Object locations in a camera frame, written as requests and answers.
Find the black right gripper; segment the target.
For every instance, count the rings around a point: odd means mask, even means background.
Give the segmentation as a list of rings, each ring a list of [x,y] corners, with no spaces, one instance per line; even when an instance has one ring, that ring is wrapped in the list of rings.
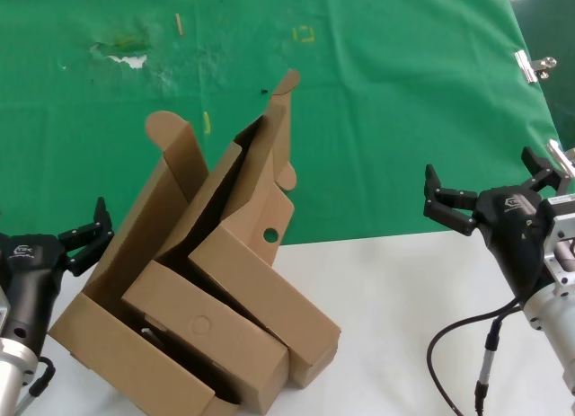
[[[564,172],[529,146],[523,148],[521,160],[530,178],[520,186],[486,190],[478,199],[473,191],[444,188],[434,167],[427,164],[423,215],[462,235],[471,235],[478,224],[514,297],[528,299],[548,281],[544,276],[544,224],[536,216],[543,198],[537,192],[546,187],[564,192]],[[473,217],[464,211],[473,212]]]

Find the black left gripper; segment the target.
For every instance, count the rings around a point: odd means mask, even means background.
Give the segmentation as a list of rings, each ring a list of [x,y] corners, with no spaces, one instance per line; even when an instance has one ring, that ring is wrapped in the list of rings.
[[[83,275],[103,256],[113,238],[104,197],[93,221],[54,235],[1,235],[1,289],[10,305],[1,336],[30,350],[43,348],[63,273]],[[72,256],[66,253],[75,251]]]

